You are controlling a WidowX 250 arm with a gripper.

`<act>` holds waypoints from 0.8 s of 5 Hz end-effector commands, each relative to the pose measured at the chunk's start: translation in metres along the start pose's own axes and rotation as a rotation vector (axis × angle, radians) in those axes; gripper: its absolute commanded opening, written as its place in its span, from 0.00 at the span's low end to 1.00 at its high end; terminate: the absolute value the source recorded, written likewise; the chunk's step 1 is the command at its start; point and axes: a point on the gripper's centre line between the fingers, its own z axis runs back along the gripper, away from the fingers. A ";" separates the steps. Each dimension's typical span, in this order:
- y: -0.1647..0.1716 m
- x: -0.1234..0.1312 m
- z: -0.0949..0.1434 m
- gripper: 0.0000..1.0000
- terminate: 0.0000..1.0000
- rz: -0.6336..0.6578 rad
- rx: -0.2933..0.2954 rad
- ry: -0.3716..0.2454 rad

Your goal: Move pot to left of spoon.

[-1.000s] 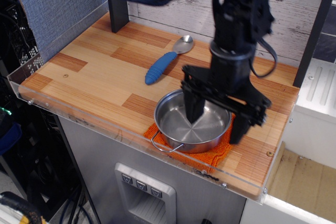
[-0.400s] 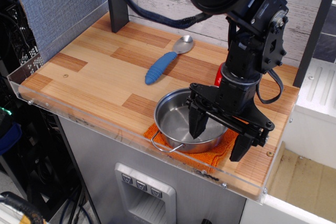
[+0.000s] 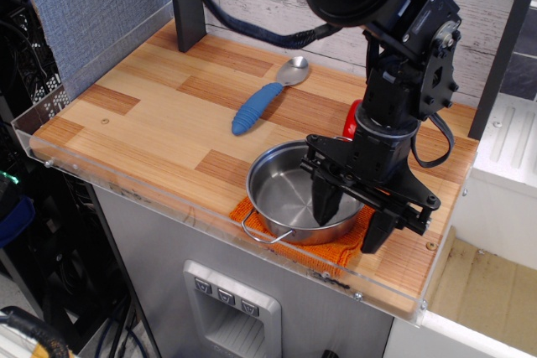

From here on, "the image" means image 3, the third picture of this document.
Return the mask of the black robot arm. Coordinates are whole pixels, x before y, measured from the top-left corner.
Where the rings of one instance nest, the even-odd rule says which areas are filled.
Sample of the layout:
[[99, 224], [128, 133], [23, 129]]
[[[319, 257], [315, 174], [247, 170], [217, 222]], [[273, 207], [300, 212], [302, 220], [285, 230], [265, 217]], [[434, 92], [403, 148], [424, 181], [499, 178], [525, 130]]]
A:
[[359, 27], [368, 40], [367, 88], [349, 140], [311, 134], [302, 166], [310, 173], [313, 215], [324, 225], [343, 195], [373, 208], [362, 251], [375, 253], [396, 229], [423, 234], [439, 198], [411, 172], [422, 122], [442, 132], [439, 111], [458, 86], [453, 58], [460, 40], [453, 0], [306, 0], [322, 20]]

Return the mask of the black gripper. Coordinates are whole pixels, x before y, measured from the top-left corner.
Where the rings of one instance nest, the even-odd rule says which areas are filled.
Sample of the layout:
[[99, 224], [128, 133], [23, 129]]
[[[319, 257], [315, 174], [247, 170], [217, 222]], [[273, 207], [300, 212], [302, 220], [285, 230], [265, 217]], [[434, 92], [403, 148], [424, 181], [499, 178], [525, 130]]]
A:
[[308, 135], [302, 167], [313, 180], [312, 207], [317, 223], [326, 225], [346, 194], [375, 210], [362, 253], [376, 253], [395, 229], [424, 234], [431, 213], [441, 203], [409, 169], [412, 135], [385, 138], [362, 128], [352, 140]]

